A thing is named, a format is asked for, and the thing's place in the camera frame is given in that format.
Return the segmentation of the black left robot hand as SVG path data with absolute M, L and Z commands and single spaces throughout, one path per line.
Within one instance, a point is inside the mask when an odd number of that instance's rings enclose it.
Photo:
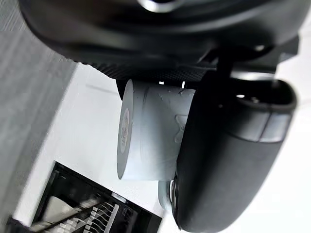
M 158 182 L 179 229 L 217 233 L 245 211 L 297 97 L 275 78 L 297 55 L 308 0 L 21 0 L 31 32 L 117 83 L 117 173 Z

